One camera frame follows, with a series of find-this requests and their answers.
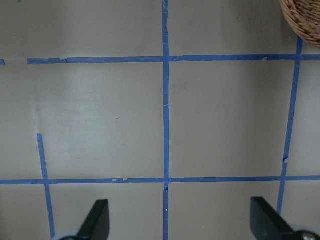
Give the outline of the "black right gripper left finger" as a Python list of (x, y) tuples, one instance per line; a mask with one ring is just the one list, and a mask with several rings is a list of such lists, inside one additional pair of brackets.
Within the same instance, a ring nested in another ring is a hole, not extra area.
[(107, 240), (110, 234), (110, 213), (107, 199), (96, 200), (76, 234), (77, 240)]

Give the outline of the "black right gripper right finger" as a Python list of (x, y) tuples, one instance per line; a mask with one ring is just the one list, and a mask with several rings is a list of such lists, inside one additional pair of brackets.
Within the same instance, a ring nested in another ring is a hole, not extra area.
[(263, 197), (250, 199), (250, 230), (256, 240), (299, 240), (300, 235)]

